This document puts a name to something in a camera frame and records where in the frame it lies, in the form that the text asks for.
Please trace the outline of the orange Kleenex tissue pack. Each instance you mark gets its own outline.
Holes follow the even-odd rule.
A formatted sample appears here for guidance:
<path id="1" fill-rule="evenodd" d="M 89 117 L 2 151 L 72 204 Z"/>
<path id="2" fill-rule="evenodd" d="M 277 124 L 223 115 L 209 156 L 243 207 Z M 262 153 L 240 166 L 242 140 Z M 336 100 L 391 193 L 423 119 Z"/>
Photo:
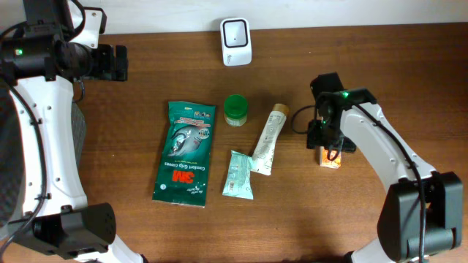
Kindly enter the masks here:
<path id="1" fill-rule="evenodd" d="M 321 167 L 338 169 L 341 167 L 341 154 L 337 150 L 326 150 L 323 146 L 320 147 L 319 165 Z"/>

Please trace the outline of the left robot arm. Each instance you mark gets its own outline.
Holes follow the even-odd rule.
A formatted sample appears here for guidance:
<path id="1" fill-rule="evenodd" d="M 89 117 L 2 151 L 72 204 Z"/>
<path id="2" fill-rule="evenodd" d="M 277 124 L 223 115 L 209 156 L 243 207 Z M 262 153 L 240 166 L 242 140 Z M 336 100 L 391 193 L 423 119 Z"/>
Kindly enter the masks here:
<path id="1" fill-rule="evenodd" d="M 127 49 L 102 45 L 107 17 L 78 1 L 25 1 L 1 34 L 1 228 L 16 243 L 77 262 L 143 262 L 90 205 L 78 174 L 86 122 L 75 84 L 124 82 Z"/>

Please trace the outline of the light green wipes packet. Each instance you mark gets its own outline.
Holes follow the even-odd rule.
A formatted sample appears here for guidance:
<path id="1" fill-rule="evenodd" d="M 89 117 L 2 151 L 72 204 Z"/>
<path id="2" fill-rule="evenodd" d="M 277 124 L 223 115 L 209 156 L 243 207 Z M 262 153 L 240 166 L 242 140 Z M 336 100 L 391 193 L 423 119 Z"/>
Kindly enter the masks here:
<path id="1" fill-rule="evenodd" d="M 253 200 L 250 173 L 253 161 L 250 156 L 231 151 L 230 164 L 222 195 Z"/>

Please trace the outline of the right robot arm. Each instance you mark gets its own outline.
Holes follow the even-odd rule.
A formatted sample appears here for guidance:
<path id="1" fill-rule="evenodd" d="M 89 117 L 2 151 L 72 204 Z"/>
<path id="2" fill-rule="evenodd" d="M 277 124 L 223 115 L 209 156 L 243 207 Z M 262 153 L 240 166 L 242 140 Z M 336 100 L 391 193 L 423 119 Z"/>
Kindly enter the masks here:
<path id="1" fill-rule="evenodd" d="M 440 173 L 402 139 L 366 88 L 346 90 L 337 73 L 310 83 L 314 118 L 308 148 L 340 153 L 360 150 L 382 182 L 386 198 L 377 238 L 350 251 L 345 262 L 427 262 L 461 245 L 463 183 L 454 172 Z"/>

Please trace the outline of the green lid jar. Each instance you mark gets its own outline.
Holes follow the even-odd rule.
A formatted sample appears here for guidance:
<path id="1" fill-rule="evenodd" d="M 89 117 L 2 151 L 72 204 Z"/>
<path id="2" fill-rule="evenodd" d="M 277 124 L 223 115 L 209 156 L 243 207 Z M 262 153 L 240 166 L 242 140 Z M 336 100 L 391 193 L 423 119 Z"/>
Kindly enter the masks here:
<path id="1" fill-rule="evenodd" d="M 240 94 L 229 95 L 224 101 L 224 119 L 230 126 L 243 126 L 247 121 L 248 110 L 248 101 Z"/>

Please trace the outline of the green 3M gloves package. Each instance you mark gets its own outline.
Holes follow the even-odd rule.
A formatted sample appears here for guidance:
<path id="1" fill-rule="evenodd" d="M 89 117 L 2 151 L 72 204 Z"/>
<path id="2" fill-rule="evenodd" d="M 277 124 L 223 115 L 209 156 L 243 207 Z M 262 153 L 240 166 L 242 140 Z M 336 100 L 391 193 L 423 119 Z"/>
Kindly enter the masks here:
<path id="1" fill-rule="evenodd" d="M 152 200 L 204 207 L 216 108 L 169 102 L 169 129 L 156 174 Z"/>

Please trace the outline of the white tube gold cap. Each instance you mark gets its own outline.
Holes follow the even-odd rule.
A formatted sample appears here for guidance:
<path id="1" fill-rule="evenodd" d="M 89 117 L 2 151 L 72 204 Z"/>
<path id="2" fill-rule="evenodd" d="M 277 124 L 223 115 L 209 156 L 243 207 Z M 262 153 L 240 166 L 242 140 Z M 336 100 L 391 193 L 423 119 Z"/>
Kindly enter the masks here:
<path id="1" fill-rule="evenodd" d="M 289 111 L 290 108 L 285 104 L 273 106 L 254 149 L 251 171 L 262 175 L 271 175 L 276 141 L 287 120 Z"/>

